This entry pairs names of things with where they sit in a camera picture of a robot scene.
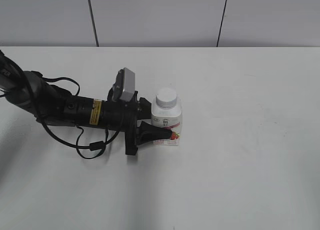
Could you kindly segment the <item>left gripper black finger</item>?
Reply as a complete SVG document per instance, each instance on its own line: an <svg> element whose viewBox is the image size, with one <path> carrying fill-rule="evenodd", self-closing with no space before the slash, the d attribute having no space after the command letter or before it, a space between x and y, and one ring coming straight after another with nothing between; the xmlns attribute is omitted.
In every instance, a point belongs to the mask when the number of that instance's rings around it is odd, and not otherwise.
<svg viewBox="0 0 320 230"><path fill-rule="evenodd" d="M157 140L171 139L172 131L142 121L136 129L136 145L140 146Z"/></svg>
<svg viewBox="0 0 320 230"><path fill-rule="evenodd" d="M152 103L141 97L137 104L137 119L150 120L152 118Z"/></svg>

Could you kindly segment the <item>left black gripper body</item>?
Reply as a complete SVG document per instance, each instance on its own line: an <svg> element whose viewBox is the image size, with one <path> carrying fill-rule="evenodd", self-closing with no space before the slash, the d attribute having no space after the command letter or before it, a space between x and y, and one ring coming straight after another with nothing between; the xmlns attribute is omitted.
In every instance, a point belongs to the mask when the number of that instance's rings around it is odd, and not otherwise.
<svg viewBox="0 0 320 230"><path fill-rule="evenodd" d="M125 154L135 156L138 152L137 144L137 121L138 121L138 91L135 91L129 102L122 100L113 101L114 91L108 92L107 100L102 102L102 119L99 120L99 126L106 131L115 133L106 140L107 144L113 142L120 132L124 133Z"/></svg>

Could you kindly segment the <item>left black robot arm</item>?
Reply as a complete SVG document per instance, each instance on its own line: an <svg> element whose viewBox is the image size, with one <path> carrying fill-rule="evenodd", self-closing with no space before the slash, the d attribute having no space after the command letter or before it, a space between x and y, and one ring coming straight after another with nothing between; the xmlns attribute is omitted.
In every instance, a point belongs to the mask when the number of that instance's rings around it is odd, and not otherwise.
<svg viewBox="0 0 320 230"><path fill-rule="evenodd" d="M145 98L137 98L135 73L128 68L120 69L106 100L72 94L55 85L58 81L75 80L68 77L46 78L37 71L23 71L13 60L0 55L0 89L9 103L31 113L44 130L57 142L76 149L104 154L107 145L124 133L125 153L137 154L138 146L167 140L173 135L170 129L146 122L152 118L152 104ZM67 142L51 130L50 126L103 129L105 139L79 145Z"/></svg>

